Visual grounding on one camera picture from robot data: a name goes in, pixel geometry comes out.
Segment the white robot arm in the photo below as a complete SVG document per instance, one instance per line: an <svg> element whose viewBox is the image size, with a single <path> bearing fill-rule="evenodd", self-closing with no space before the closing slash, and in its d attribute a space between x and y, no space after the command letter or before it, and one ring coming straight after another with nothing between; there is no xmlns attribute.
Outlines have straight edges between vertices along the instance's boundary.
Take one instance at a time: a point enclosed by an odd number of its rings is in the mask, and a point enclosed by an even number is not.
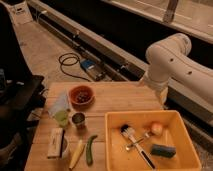
<svg viewBox="0 0 213 171"><path fill-rule="evenodd" d="M190 38L183 33L151 44L145 54L149 66L140 81L162 92L174 78L213 105L213 69L188 58L191 48Z"/></svg>

